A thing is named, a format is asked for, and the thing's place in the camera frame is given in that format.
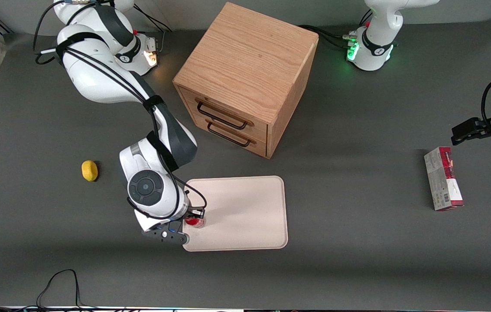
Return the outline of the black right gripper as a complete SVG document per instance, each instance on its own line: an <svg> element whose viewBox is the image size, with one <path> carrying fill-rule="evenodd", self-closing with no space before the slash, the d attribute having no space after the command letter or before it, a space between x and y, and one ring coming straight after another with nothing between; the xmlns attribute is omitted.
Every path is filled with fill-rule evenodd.
<svg viewBox="0 0 491 312"><path fill-rule="evenodd" d="M188 208L187 218L184 218L182 221L184 224L189 224L189 218L202 218L201 227L206 225L206 215L204 208Z"/></svg>

